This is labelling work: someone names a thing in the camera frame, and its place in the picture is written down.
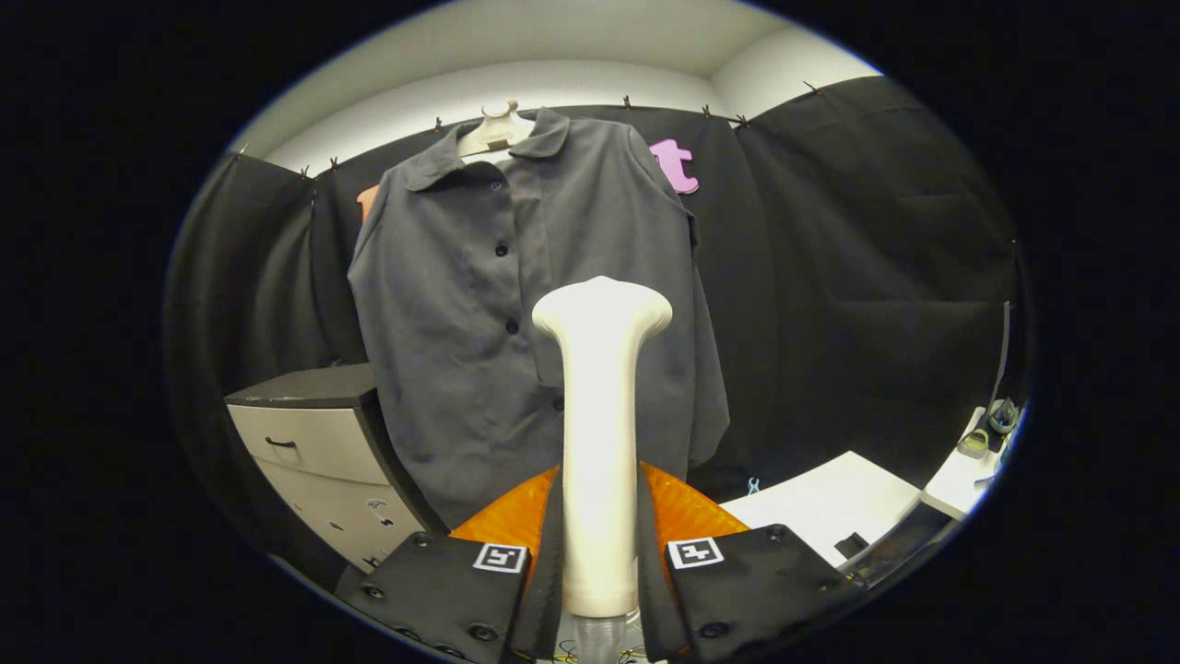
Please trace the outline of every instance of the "white handle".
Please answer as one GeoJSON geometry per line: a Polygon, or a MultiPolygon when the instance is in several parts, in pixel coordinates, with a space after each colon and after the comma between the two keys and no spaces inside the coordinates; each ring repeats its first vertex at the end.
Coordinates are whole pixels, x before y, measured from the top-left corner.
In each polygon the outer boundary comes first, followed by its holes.
{"type": "Polygon", "coordinates": [[[671,304],[596,276],[543,296],[532,320],[560,346],[565,380],[563,604],[573,616],[623,616],[637,606],[635,368],[671,304]]]}

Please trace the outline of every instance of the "drawer cabinet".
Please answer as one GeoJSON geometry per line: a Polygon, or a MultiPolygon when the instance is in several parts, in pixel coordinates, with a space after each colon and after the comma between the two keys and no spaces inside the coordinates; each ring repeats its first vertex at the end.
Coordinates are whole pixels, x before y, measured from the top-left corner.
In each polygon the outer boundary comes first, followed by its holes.
{"type": "Polygon", "coordinates": [[[355,410],[230,406],[229,413],[255,459],[337,480],[387,481],[355,410]]]}
{"type": "Polygon", "coordinates": [[[422,530],[392,486],[347,482],[257,462],[295,514],[363,572],[375,570],[411,533],[422,530]]]}
{"type": "Polygon", "coordinates": [[[225,406],[275,492],[360,571],[409,533],[450,532],[393,452],[367,364],[280,376],[225,406]]]}

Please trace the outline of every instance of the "white mannequin neck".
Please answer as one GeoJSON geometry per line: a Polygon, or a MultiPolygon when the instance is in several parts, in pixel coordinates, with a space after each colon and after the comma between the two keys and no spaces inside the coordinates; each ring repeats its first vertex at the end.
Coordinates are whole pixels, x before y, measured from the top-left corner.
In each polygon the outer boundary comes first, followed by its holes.
{"type": "Polygon", "coordinates": [[[484,114],[484,121],[471,132],[459,137],[459,157],[503,152],[504,157],[511,158],[506,152],[507,149],[527,138],[536,124],[518,116],[516,109],[516,99],[507,100],[507,109],[503,113],[490,114],[481,107],[480,111],[484,114]]]}

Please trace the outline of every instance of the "pink letter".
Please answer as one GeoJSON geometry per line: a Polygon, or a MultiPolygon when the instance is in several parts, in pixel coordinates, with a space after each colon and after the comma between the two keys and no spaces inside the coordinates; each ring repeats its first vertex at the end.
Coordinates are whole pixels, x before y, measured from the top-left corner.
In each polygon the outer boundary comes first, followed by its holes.
{"type": "Polygon", "coordinates": [[[671,182],[673,188],[676,189],[677,193],[691,193],[696,191],[700,184],[696,182],[695,177],[688,177],[684,175],[684,163],[693,160],[693,152],[688,150],[681,150],[676,146],[676,140],[668,138],[667,140],[661,140],[655,145],[648,146],[651,153],[655,155],[656,162],[660,163],[660,169],[664,171],[668,176],[668,182],[671,182]]]}

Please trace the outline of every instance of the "shirt collar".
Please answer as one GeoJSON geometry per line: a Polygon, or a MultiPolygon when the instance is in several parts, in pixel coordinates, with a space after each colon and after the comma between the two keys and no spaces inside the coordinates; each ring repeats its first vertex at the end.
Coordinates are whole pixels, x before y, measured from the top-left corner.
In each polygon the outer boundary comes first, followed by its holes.
{"type": "MultiPolygon", "coordinates": [[[[408,169],[406,189],[421,191],[444,176],[467,165],[459,158],[460,129],[463,125],[451,127],[446,136],[406,162],[408,169]]],[[[569,131],[570,118],[540,106],[529,137],[510,147],[509,153],[513,157],[552,157],[565,144],[569,131]]]]}

